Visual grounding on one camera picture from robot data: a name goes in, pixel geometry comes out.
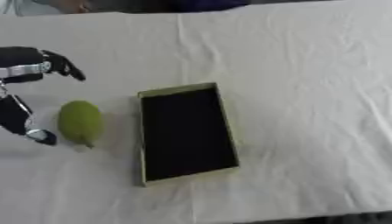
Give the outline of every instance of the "green ball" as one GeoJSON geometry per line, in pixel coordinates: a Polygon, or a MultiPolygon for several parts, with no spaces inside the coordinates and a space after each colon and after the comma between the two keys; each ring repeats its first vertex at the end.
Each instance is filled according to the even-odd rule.
{"type": "Polygon", "coordinates": [[[58,126],[67,140],[93,148],[103,132],[102,114],[87,101],[71,101],[61,108],[58,126]]]}

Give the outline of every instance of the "white tablecloth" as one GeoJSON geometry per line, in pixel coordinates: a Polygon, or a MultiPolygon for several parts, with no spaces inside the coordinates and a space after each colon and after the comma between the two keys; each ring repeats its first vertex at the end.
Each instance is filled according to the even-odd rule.
{"type": "Polygon", "coordinates": [[[0,130],[0,217],[17,224],[189,224],[392,209],[392,1],[250,6],[186,15],[0,19],[0,46],[69,57],[10,87],[55,130],[60,106],[105,115],[95,150],[0,130]],[[216,81],[241,169],[137,186],[138,91],[216,81]]]}

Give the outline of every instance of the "box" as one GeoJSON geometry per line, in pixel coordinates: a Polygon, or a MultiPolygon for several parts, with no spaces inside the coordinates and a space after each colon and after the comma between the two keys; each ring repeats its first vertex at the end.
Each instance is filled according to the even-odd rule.
{"type": "Polygon", "coordinates": [[[239,167],[235,143],[215,83],[138,94],[143,183],[239,167]]]}

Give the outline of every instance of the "robotic arm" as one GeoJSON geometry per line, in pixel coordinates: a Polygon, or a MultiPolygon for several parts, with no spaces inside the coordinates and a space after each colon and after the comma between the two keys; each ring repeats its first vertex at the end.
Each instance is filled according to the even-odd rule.
{"type": "Polygon", "coordinates": [[[85,75],[66,57],[32,47],[0,47],[0,125],[11,133],[38,143],[55,145],[57,137],[50,131],[34,129],[32,110],[17,95],[9,94],[10,83],[40,81],[45,75],[60,74],[84,81],[85,75]]]}

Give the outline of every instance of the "white cloth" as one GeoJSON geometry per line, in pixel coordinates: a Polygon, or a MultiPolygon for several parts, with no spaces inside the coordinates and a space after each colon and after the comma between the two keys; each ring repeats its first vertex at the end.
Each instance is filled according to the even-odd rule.
{"type": "Polygon", "coordinates": [[[60,106],[105,115],[98,147],[38,145],[1,130],[0,217],[17,224],[265,221],[392,209],[392,2],[250,6],[201,14],[0,19],[0,46],[69,57],[10,91],[55,130],[60,106]],[[217,81],[238,171],[149,188],[138,177],[138,91],[217,81]]]}

